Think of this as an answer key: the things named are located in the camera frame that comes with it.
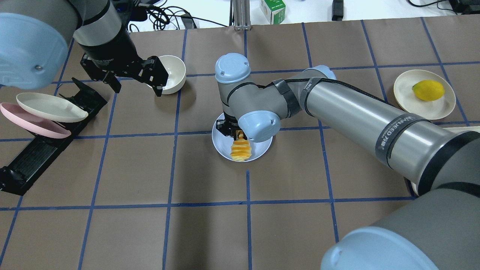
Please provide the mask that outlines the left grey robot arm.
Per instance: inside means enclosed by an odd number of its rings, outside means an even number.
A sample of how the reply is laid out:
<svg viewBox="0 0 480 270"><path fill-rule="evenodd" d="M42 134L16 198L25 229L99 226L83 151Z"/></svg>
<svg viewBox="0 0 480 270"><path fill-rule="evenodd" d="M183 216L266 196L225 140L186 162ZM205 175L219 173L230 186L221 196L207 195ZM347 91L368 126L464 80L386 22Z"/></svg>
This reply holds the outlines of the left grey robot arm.
<svg viewBox="0 0 480 270"><path fill-rule="evenodd" d="M120 92L119 77L163 87L159 58L142 59L111 0L2 0L1 85L35 90L54 81L70 41L91 80Z"/></svg>

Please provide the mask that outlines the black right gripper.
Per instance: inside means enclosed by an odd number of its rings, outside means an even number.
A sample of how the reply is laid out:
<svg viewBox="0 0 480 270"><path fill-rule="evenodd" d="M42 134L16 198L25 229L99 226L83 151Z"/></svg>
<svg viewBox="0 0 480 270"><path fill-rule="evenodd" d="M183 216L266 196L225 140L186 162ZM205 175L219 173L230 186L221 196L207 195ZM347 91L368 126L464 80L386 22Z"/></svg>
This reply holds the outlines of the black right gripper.
<svg viewBox="0 0 480 270"><path fill-rule="evenodd" d="M216 129L225 137L232 137L234 140L238 139L238 132L240 127L238 120L229 114L223 113L223 118L216 120Z"/></svg>

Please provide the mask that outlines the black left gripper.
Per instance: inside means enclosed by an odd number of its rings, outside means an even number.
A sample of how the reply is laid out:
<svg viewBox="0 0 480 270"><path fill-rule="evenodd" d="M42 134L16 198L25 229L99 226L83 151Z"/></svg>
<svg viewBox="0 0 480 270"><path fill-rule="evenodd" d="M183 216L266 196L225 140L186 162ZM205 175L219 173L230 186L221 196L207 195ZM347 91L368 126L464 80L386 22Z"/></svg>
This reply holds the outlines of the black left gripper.
<svg viewBox="0 0 480 270"><path fill-rule="evenodd" d="M147 84L153 89L156 97L161 97L163 87L166 86L169 77L169 73L157 56L151 56L147 59L137 58L127 63L113 63L111 61L107 66L98 67L93 59L84 54L80 65L91 80L103 81L116 94L121 91L122 87L117 77L125 77Z"/></svg>

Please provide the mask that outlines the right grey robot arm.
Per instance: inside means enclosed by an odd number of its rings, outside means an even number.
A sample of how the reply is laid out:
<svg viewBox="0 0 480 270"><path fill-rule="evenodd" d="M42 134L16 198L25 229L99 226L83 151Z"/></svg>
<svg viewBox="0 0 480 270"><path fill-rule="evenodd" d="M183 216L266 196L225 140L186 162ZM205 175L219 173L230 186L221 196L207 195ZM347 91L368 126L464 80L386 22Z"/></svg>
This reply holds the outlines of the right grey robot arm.
<svg viewBox="0 0 480 270"><path fill-rule="evenodd" d="M238 53L215 63L224 135L261 143L303 110L410 180L418 198L355 229L323 256L322 270L478 270L479 133L454 133L350 84L326 66L260 88Z"/></svg>

